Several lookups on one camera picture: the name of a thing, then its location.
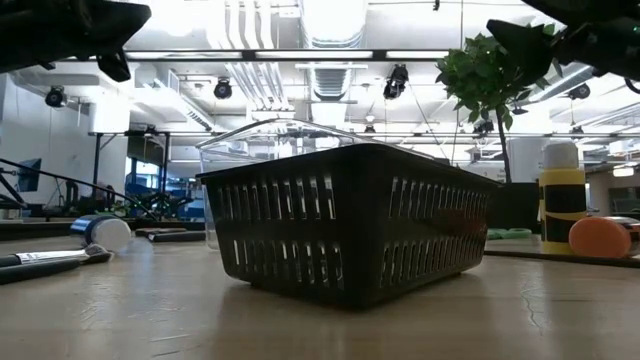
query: plastic lid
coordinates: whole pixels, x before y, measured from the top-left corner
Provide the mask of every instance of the plastic lid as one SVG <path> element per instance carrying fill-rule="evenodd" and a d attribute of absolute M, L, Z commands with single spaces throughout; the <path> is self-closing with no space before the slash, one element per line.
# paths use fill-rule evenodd
<path fill-rule="evenodd" d="M 577 169 L 580 166 L 578 147 L 571 141 L 548 144 L 543 150 L 542 166 L 545 169 Z"/>
<path fill-rule="evenodd" d="M 584 218 L 569 231 L 569 245 L 576 255 L 622 258 L 631 248 L 629 232 L 615 221 Z"/>

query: pipe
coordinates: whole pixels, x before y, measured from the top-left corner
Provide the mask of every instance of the pipe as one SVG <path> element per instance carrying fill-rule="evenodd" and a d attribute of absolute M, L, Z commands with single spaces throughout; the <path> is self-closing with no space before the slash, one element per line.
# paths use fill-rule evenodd
<path fill-rule="evenodd" d="M 207 33 L 207 41 L 212 47 L 218 47 L 221 49 L 231 49 L 231 43 L 229 43 L 229 39 L 227 38 L 227 29 L 226 29 L 226 8 L 224 1 L 211 1 L 210 2 L 211 13 L 217 15 L 217 19 L 213 19 L 206 29 Z M 246 77 L 240 76 L 240 67 L 237 63 L 225 63 L 225 68 L 238 83 L 238 87 L 247 99 L 253 103 L 253 106 L 256 109 L 260 109 L 264 107 L 264 104 L 261 100 L 258 99 L 257 95 L 251 91 L 250 84 L 247 83 L 248 79 Z"/>
<path fill-rule="evenodd" d="M 258 43 L 258 38 L 256 36 L 256 6 L 253 3 L 253 0 L 244 2 L 244 13 L 245 13 L 245 22 L 244 22 L 244 38 L 249 43 L 249 47 L 252 49 L 260 49 L 260 43 Z M 267 87 L 269 88 L 270 97 L 273 99 L 273 106 L 277 109 L 282 109 L 282 103 L 279 100 L 278 91 L 275 87 L 273 79 L 271 78 L 271 73 L 267 68 L 267 64 L 258 63 L 258 69 L 267 83 Z"/>
<path fill-rule="evenodd" d="M 260 40 L 265 49 L 274 49 L 273 40 L 271 39 L 271 1 L 260 0 Z M 278 63 L 268 63 L 268 72 L 271 80 L 275 82 L 278 98 L 284 109 L 290 109 L 289 99 L 284 92 L 282 83 L 282 75 Z"/>
<path fill-rule="evenodd" d="M 245 46 L 242 42 L 242 37 L 240 37 L 240 0 L 231 0 L 229 2 L 229 12 L 229 40 L 231 40 L 234 49 L 244 49 Z M 240 66 L 250 80 L 250 83 L 253 84 L 253 88 L 250 90 L 262 100 L 266 108 L 271 108 L 271 100 L 264 91 L 262 82 L 258 74 L 256 74 L 256 69 L 253 67 L 253 64 L 240 63 Z"/>

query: wooden table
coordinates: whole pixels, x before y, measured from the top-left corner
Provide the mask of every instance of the wooden table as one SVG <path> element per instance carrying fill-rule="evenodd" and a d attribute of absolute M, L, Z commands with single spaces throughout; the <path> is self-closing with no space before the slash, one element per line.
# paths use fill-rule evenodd
<path fill-rule="evenodd" d="M 349 313 L 251 289 L 202 244 L 137 240 L 109 264 L 0 286 L 0 350 L 7 360 L 635 359 L 639 275 L 486 257 L 458 278 Z"/>

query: potted plant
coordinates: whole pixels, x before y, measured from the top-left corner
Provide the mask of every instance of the potted plant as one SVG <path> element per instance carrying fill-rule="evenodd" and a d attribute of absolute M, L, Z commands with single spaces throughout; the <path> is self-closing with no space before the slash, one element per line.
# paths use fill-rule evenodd
<path fill-rule="evenodd" d="M 554 30 L 553 24 L 543 27 L 548 35 L 553 35 Z M 436 82 L 445 85 L 447 98 L 455 96 L 458 99 L 454 110 L 466 107 L 471 111 L 470 123 L 479 118 L 489 120 L 489 114 L 495 112 L 506 182 L 511 183 L 504 135 L 504 128 L 509 130 L 513 124 L 508 105 L 525 100 L 531 94 L 532 81 L 524 79 L 522 69 L 495 38 L 482 34 L 467 38 L 463 49 L 449 50 L 449 54 L 438 61 L 437 68 L 440 75 Z M 537 79 L 535 84 L 542 89 L 549 85 L 544 77 Z"/>

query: ceiling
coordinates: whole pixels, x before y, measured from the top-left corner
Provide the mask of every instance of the ceiling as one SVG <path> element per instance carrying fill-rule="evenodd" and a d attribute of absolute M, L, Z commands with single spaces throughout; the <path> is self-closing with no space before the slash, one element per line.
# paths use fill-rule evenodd
<path fill-rule="evenodd" d="M 214 0 L 182 1 L 182 0 L 146 0 L 130 1 L 149 4 L 154 13 L 147 25 L 126 45 L 127 51 L 141 50 L 207 50 L 212 49 L 207 40 L 207 27 L 212 23 L 212 14 L 208 11 Z M 272 0 L 272 38 L 276 48 L 289 49 L 304 46 L 300 25 L 300 11 L 296 0 Z M 230 13 L 227 6 L 227 19 Z M 335 24 L 339 26 L 339 15 Z M 367 49 L 420 49 L 446 50 L 459 48 L 465 37 L 477 33 L 487 33 L 487 20 L 498 18 L 518 24 L 540 24 L 554 22 L 544 14 L 517 0 L 441 0 L 439 11 L 433 11 L 433 1 L 412 0 L 370 0 L 366 15 L 364 37 L 361 47 Z M 225 64 L 219 62 L 158 62 L 150 63 L 157 74 L 171 71 L 180 79 L 179 91 L 188 97 L 203 113 L 210 116 L 216 125 L 226 130 L 233 130 L 246 125 L 248 101 L 242 91 L 235 86 L 233 96 L 227 100 L 217 100 L 213 96 L 213 86 L 220 77 L 230 77 Z M 410 86 L 400 98 L 385 101 L 382 89 L 385 79 L 393 68 L 392 62 L 361 62 L 366 69 L 354 70 L 348 86 L 349 91 L 342 99 L 349 104 L 344 115 L 345 130 L 356 132 L 364 130 L 367 123 L 365 117 L 372 115 L 373 124 L 378 132 L 454 132 L 466 128 L 468 111 L 454 111 L 455 99 L 447 99 L 441 84 L 436 84 L 438 70 L 433 62 L 412 62 L 407 64 Z M 313 99 L 309 90 L 306 70 L 296 69 L 295 63 L 280 63 L 280 72 L 284 93 L 294 106 L 295 117 L 313 120 L 309 111 L 309 102 Z M 133 69 L 141 64 L 132 63 Z M 117 91 L 127 96 L 132 103 L 132 122 L 150 123 L 158 128 L 171 131 L 201 131 L 201 126 L 190 121 L 180 111 L 172 108 L 170 102 L 158 95 L 157 89 L 144 88 L 139 84 L 115 84 L 97 71 L 95 63 L 60 63 L 54 71 L 47 72 L 40 68 L 21 71 L 20 76 L 25 83 L 40 86 L 45 90 L 52 82 L 47 76 L 65 75 L 70 81 L 71 75 L 92 75 L 89 85 L 66 88 L 82 101 L 97 101 L 104 92 Z M 552 82 L 560 80 L 555 71 L 550 70 L 547 78 Z M 584 123 L 585 132 L 610 133 L 614 131 L 635 131 L 632 127 L 637 122 L 638 111 L 635 110 L 637 97 L 624 87 L 623 79 L 615 75 L 592 78 L 586 82 L 591 88 L 591 96 L 585 100 L 571 101 L 556 96 L 538 104 L 531 105 L 528 116 L 516 117 L 517 132 L 551 132 L 566 133 L 570 124 Z M 202 90 L 196 90 L 201 84 Z M 629 111 L 616 114 L 619 109 Z M 603 116 L 611 114 L 611 119 Z M 589 121 L 600 119 L 596 126 L 589 126 Z M 203 137 L 180 137 L 173 140 L 175 146 L 192 146 Z M 438 144 L 450 139 L 436 140 Z M 460 139 L 460 144 L 453 149 L 447 148 L 445 153 L 456 159 L 468 158 L 465 151 L 478 143 Z M 592 139 L 584 142 L 584 150 L 599 149 L 606 146 L 607 139 Z M 499 151 L 495 141 L 483 146 L 486 151 Z M 415 150 L 442 154 L 438 145 L 416 145 Z"/>

